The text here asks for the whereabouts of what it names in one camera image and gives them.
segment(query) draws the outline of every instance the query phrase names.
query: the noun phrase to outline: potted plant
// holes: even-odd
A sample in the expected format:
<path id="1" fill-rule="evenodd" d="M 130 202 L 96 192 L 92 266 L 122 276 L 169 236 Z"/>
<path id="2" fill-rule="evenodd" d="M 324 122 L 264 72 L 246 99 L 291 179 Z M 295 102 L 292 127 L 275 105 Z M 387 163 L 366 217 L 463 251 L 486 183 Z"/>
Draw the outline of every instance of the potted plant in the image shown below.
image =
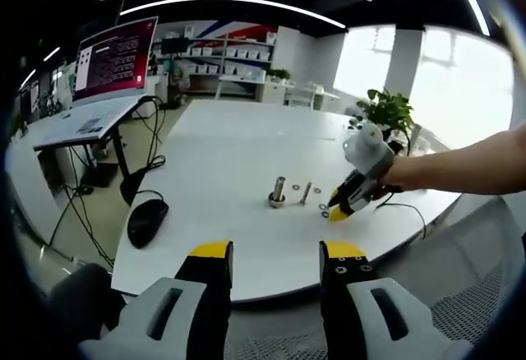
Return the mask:
<path id="1" fill-rule="evenodd" d="M 383 92 L 370 89 L 367 91 L 367 97 L 369 101 L 358 101 L 357 106 L 363 111 L 369 122 L 375 123 L 381 129 L 384 141 L 389 139 L 392 131 L 402 132 L 409 139 L 408 129 L 414 124 L 411 119 L 413 107 L 409 105 L 409 99 L 400 93 L 391 95 L 386 89 Z M 363 117 L 354 115 L 349 124 L 351 127 L 360 126 L 357 122 L 362 120 Z"/>
<path id="2" fill-rule="evenodd" d="M 277 70 L 271 68 L 269 71 L 267 71 L 266 75 L 270 76 L 271 80 L 274 82 L 278 81 L 281 83 L 286 83 L 290 79 L 290 72 L 284 68 Z"/>

